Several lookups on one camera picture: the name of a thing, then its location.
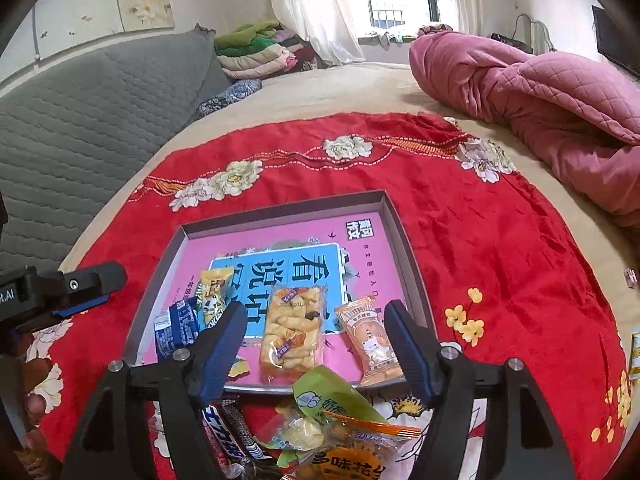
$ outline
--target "green towel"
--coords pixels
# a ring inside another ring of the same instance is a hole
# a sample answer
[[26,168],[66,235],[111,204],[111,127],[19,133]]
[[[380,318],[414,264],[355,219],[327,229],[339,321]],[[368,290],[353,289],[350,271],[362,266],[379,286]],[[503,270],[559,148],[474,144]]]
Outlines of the green towel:
[[230,46],[247,46],[251,44],[257,34],[272,37],[275,35],[275,29],[278,20],[267,20],[266,22],[256,23],[255,25],[243,25],[236,28],[231,34],[224,34],[215,38],[214,44],[216,48],[229,48]]
[[275,43],[275,40],[258,35],[255,36],[254,40],[248,45],[230,46],[228,48],[218,48],[216,46],[216,53],[219,56],[228,57],[247,56],[248,54],[262,52],[265,48]]

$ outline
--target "beige bedsheet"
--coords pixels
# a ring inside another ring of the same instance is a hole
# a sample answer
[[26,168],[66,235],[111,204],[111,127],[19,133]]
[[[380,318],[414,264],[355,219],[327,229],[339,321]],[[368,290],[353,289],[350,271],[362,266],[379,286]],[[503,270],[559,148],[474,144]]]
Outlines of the beige bedsheet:
[[[460,127],[475,136],[496,140],[516,167],[551,201],[569,226],[582,254],[591,264],[616,317],[625,353],[631,331],[640,326],[640,294],[627,288],[623,272],[632,267],[633,254],[622,237],[594,205],[560,184],[528,148],[501,126],[465,119],[426,95],[406,65],[362,63],[267,80],[264,88],[241,103],[192,124],[170,140],[149,163],[103,208],[62,263],[76,268],[82,256],[111,222],[129,194],[169,153],[197,146],[233,130],[258,124],[307,119],[338,112],[428,111],[458,118]],[[580,352],[579,348],[568,349]],[[632,420],[640,418],[634,402]]]

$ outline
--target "metal screw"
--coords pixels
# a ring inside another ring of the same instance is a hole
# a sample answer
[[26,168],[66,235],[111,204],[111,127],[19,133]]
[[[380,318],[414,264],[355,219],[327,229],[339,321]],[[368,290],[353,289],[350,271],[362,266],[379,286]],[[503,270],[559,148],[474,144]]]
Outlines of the metal screw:
[[440,355],[449,361],[453,361],[453,359],[460,355],[460,352],[453,346],[443,346],[440,349]]
[[512,357],[511,359],[509,359],[507,361],[507,364],[509,365],[509,368],[511,368],[511,370],[514,370],[515,372],[519,372],[524,368],[524,363],[517,357]]
[[190,355],[191,355],[191,352],[189,352],[186,348],[178,348],[174,352],[173,358],[174,358],[174,361],[186,361]]
[[119,372],[124,368],[124,362],[120,359],[114,359],[109,363],[109,366],[107,366],[107,368],[110,372]]

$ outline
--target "television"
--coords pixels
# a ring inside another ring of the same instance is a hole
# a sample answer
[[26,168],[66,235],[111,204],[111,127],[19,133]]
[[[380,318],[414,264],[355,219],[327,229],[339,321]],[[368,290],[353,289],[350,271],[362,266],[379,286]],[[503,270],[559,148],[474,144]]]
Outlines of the television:
[[640,52],[635,50],[604,9],[593,8],[598,52],[610,62],[640,78]]

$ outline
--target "blue wrapper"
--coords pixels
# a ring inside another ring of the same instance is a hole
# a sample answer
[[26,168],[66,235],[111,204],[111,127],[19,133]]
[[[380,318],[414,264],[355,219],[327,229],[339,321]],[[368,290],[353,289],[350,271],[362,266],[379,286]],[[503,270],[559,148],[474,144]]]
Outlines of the blue wrapper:
[[196,341],[199,334],[194,312],[196,301],[196,298],[185,298],[156,316],[154,330],[158,361],[169,357],[176,349],[184,348]]

